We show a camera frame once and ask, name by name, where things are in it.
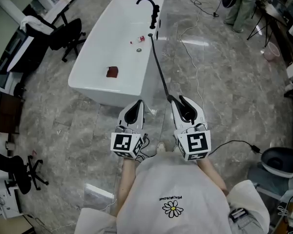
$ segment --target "freestanding bathtub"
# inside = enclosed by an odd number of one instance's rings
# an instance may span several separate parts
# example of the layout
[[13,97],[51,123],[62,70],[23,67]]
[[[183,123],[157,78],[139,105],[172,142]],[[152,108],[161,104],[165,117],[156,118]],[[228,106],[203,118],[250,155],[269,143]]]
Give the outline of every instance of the freestanding bathtub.
[[[147,107],[152,105],[159,73],[147,35],[153,34],[160,61],[167,40],[167,15],[162,9],[164,0],[153,0],[160,12],[155,29],[150,29],[152,4],[136,1],[111,1],[91,30],[69,75],[70,87],[100,104],[126,107],[142,99]],[[145,41],[135,42],[140,36]],[[106,77],[111,66],[118,68],[116,78]]]

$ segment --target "office chair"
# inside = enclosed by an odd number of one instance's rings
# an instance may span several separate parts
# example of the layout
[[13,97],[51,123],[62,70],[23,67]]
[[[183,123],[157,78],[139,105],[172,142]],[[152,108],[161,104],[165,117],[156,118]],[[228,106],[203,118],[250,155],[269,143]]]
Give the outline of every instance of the office chair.
[[31,188],[31,180],[34,182],[36,190],[41,190],[41,188],[37,186],[36,179],[45,185],[49,184],[48,181],[43,181],[36,174],[38,164],[43,164],[43,161],[38,159],[33,167],[31,164],[32,158],[32,156],[28,156],[28,163],[27,165],[24,165],[24,162],[20,156],[8,158],[0,154],[0,170],[12,174],[12,177],[14,178],[14,181],[12,182],[7,182],[6,180],[4,181],[9,195],[11,195],[9,188],[16,185],[19,187],[21,193],[28,193]]
[[27,35],[39,38],[42,42],[47,42],[52,50],[59,50],[60,48],[66,48],[65,54],[62,58],[62,61],[67,62],[67,55],[69,52],[74,49],[76,56],[78,56],[77,45],[84,43],[86,39],[79,40],[81,36],[85,36],[86,33],[82,32],[82,21],[80,19],[75,19],[71,22],[67,22],[64,12],[67,11],[68,8],[64,9],[59,16],[62,17],[64,25],[60,27],[55,27],[50,24],[42,17],[36,15],[32,15],[39,19],[43,24],[49,26],[54,29],[54,31],[50,35],[46,35],[40,31],[37,31],[30,27],[28,24],[26,25],[26,33]]

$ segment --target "gray tile floor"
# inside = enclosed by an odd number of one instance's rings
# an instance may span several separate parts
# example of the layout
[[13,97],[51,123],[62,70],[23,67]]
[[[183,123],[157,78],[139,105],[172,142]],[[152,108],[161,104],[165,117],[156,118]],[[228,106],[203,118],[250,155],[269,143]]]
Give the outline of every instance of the gray tile floor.
[[[66,16],[69,21],[81,18],[88,34],[110,1],[75,0]],[[200,1],[212,13],[220,0]],[[196,69],[179,41],[179,35],[195,25],[198,8],[189,0],[166,0],[166,8],[169,38],[161,65],[167,86],[173,95],[183,94],[201,105]],[[198,26],[182,37],[198,68],[198,91],[212,147],[231,139],[249,141],[262,150],[291,146],[292,103],[283,98],[286,66],[282,58],[273,62],[263,58],[265,32],[246,40],[257,15],[246,22],[244,33],[237,34],[223,24],[226,13],[222,6],[218,18],[201,12]],[[36,157],[44,161],[41,174],[50,183],[41,191],[33,188],[20,195],[23,211],[41,219],[49,230],[72,224],[53,232],[70,234],[82,207],[103,209],[115,199],[121,160],[109,150],[109,138],[121,108],[96,104],[69,88],[75,57],[72,53],[63,63],[62,54],[63,49],[49,49],[27,81],[16,154],[26,158],[35,150]],[[160,82],[158,88],[152,113],[145,113],[150,138],[146,152],[150,154],[159,141],[169,150],[174,146],[171,108]],[[245,179],[249,166],[258,159],[244,143],[226,145],[211,156],[229,188]],[[37,233],[46,233],[33,224]]]

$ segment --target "daisy print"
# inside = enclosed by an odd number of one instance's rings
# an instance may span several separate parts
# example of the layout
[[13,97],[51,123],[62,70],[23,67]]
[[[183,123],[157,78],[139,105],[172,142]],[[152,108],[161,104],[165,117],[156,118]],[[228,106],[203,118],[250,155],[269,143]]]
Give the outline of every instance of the daisy print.
[[174,216],[179,216],[184,210],[177,206],[178,202],[176,200],[174,202],[169,201],[167,204],[164,204],[162,209],[165,211],[165,214],[167,214],[170,218],[173,218]]

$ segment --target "black faucet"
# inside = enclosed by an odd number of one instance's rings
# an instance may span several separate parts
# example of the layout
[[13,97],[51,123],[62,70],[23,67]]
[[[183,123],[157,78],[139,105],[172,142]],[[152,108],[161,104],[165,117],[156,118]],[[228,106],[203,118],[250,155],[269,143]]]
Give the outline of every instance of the black faucet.
[[152,0],[148,0],[150,3],[152,3],[153,5],[153,14],[152,14],[152,22],[151,22],[151,26],[150,26],[150,29],[155,29],[155,23],[156,23],[156,18],[158,17],[157,16],[157,13],[160,12],[160,6],[156,5]]

